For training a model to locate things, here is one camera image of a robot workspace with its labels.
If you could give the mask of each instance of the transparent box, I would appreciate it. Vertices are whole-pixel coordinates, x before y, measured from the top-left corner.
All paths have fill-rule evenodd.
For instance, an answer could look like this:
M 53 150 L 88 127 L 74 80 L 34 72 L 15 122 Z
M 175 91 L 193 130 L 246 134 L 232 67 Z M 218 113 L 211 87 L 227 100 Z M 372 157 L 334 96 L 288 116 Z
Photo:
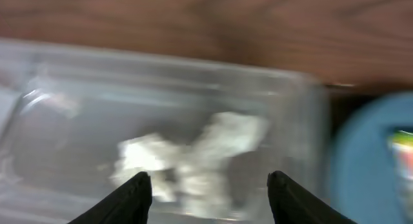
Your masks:
M 270 123 L 258 149 L 227 168 L 233 211 L 197 219 L 154 199 L 148 223 L 273 223 L 275 170 L 321 192 L 325 95 L 305 74 L 6 39 L 0 62 L 0 77 L 12 74 L 1 89 L 16 96 L 0 114 L 1 223 L 67 223 L 115 189 L 120 141 L 159 132 L 190 145 L 227 111 Z

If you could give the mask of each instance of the black object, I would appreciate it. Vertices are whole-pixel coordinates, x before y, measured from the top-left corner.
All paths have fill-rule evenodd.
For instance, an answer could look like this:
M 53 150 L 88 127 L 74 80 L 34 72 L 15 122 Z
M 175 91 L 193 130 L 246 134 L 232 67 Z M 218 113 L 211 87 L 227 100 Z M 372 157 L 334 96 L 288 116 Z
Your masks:
M 280 171 L 267 187 L 277 224 L 355 224 Z M 146 224 L 151 204 L 150 177 L 140 172 L 69 224 Z

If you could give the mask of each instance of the brown wooden surface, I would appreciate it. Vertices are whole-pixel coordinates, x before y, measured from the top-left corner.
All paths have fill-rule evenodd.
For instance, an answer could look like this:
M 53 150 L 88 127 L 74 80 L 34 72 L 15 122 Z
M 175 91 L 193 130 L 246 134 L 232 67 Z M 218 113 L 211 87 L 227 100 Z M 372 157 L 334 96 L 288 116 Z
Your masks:
M 0 0 L 0 36 L 413 84 L 413 0 Z

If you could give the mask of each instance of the blue lid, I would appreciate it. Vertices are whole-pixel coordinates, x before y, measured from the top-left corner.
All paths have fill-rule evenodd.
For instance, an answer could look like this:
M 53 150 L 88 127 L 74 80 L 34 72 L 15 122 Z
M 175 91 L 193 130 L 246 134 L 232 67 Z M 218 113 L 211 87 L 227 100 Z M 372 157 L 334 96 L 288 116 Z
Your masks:
M 390 130 L 413 127 L 413 93 L 379 99 L 358 111 L 337 137 L 332 206 L 359 224 L 404 224 Z

